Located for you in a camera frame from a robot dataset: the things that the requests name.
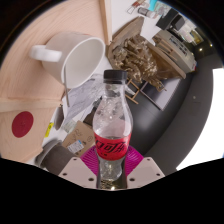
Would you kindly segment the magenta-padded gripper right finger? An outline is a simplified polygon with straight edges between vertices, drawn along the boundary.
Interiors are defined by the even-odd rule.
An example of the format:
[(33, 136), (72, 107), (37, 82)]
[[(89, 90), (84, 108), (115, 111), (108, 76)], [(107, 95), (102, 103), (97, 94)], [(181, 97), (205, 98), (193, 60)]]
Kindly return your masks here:
[(151, 157), (143, 157), (131, 146), (125, 158), (124, 173), (128, 189), (140, 188), (164, 177)]

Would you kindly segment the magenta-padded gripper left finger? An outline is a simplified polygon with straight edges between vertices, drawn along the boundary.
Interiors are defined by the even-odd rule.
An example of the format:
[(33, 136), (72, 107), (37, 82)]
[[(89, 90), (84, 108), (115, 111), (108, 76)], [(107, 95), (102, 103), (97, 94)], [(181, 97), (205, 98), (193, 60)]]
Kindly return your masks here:
[(98, 174), (98, 157), (95, 147), (91, 147), (80, 157), (72, 157), (59, 176), (81, 187), (96, 189)]

